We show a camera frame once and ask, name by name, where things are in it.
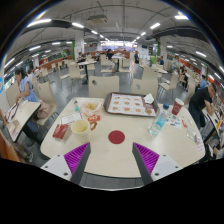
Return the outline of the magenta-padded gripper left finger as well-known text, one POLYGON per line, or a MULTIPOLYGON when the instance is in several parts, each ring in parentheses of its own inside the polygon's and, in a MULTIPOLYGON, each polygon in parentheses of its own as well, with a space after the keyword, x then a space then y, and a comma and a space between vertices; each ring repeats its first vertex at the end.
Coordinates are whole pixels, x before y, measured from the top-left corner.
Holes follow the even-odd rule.
POLYGON ((57 154, 42 169, 79 185, 90 153, 90 144, 85 143, 65 155, 57 154))

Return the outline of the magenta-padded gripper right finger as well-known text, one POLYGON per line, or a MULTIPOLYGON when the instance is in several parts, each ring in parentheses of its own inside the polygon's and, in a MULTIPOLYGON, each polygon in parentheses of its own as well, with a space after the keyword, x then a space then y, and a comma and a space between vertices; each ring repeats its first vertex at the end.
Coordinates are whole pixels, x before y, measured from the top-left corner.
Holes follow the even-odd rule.
POLYGON ((133 144, 132 153, 144 185, 152 183, 182 169, 170 156, 156 152, 138 143, 133 144))

